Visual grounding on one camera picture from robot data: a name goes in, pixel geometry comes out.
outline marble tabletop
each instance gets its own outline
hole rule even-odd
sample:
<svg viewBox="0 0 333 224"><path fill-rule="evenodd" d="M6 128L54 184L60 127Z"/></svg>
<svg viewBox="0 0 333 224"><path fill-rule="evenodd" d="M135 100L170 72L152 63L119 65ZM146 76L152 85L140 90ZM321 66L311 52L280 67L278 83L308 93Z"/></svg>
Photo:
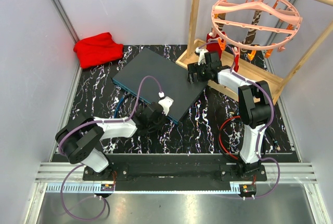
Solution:
<svg viewBox="0 0 333 224"><path fill-rule="evenodd" d="M143 48L149 48L166 59L175 62L186 45L130 45L124 46L124 56L118 61L82 70L78 89L70 113L74 119L78 113L112 118L124 91L112 83L112 77L128 64ZM261 52L252 63L266 69ZM128 116L135 98L129 96L122 105L118 117ZM213 88L207 87L192 105L179 125L171 121L156 133L133 138L114 138L101 141L99 149L111 153L220 153L218 145L219 126L232 113L238 114L238 103ZM265 138L267 153L290 153L291 146L278 106L270 126L280 146L277 151L270 138ZM241 148L243 125L232 123L225 128L223 139L229 149L237 152Z"/></svg>

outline reflective floor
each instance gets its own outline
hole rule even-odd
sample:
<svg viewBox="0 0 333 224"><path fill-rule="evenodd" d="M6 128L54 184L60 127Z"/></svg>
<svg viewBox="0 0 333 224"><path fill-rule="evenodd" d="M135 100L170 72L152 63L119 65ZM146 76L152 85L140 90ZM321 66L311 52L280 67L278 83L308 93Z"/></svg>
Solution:
<svg viewBox="0 0 333 224"><path fill-rule="evenodd" d="M268 185L258 185L260 195ZM89 194L65 194L68 208ZM280 184L263 199L242 201L218 195L114 194L107 198L109 210L92 223L228 223L228 224L308 224L315 223L302 185ZM96 216L103 207L91 198L71 212L82 218ZM63 213L58 193L46 193L39 224L83 223Z"/></svg>

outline white wall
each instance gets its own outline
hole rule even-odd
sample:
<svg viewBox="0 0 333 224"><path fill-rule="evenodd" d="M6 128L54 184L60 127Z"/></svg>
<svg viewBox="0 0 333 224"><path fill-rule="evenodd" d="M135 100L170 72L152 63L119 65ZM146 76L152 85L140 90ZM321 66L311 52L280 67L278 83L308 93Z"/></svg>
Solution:
<svg viewBox="0 0 333 224"><path fill-rule="evenodd" d="M0 0L0 222L22 223L77 66L50 0Z"/></svg>
<svg viewBox="0 0 333 224"><path fill-rule="evenodd" d="M281 53L271 56L276 74L284 77L313 41L333 20L333 7L312 0L298 0L303 17L299 33ZM282 98L296 135L303 161L311 162L327 210L333 220L333 34L285 87Z"/></svg>
<svg viewBox="0 0 333 224"><path fill-rule="evenodd" d="M217 0L200 0L197 37L205 39L211 29L210 13ZM61 0L79 37L109 31L123 44L186 44L191 0ZM251 22L252 13L242 11L237 19ZM266 15L260 23L275 26ZM234 27L227 34L242 41L246 31ZM270 33L259 32L256 43L264 44Z"/></svg>

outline orange wire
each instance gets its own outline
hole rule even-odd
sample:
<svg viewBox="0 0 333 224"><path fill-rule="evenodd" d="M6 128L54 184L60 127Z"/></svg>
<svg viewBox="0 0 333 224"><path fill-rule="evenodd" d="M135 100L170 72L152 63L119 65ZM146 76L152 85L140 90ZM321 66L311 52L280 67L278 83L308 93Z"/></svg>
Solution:
<svg viewBox="0 0 333 224"><path fill-rule="evenodd" d="M232 119L236 119L236 118L240 118L240 116L233 116L233 117L230 117L229 119L227 119L222 125L221 125L221 127L220 127L220 131L223 129L223 127L228 123L228 122L230 122ZM221 145L221 147L223 148L223 150L228 154L228 155L230 155L232 158L234 158L234 159L236 159L236 160L238 160L238 157L237 156L234 156L234 155L232 155L225 147L224 147L224 145L223 145L223 143L222 143L222 140L221 140L221 135L219 134L219 142L220 142L220 145Z"/></svg>

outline robotic arm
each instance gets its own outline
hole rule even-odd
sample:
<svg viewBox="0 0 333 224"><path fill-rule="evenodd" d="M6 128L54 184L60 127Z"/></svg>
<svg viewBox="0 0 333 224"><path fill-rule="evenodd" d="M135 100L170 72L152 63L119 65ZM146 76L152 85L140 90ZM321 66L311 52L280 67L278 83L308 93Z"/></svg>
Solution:
<svg viewBox="0 0 333 224"><path fill-rule="evenodd" d="M57 133L56 141L60 143L70 131L82 124L97 122L70 135L61 148L71 164L83 163L99 173L109 166L105 155L95 149L99 141L114 137L130 138L135 134L143 135L161 129L172 103L173 100L166 96L158 103L151 103L145 108L140 108L132 119L128 120L128 117L124 117L115 119L114 122L110 119L80 114Z"/></svg>
<svg viewBox="0 0 333 224"><path fill-rule="evenodd" d="M239 115L245 124L245 132L243 147L239 154L241 162L237 164L237 170L241 177L250 176L261 165L256 153L256 143L259 130L266 125L271 116L268 98L254 85L232 74L229 66L222 66L217 52L196 49L196 54L199 55L199 61L187 65L189 82L213 80L238 94ZM270 89L266 81L252 82L263 88L271 98ZM263 135L259 136L259 147L261 147Z"/></svg>

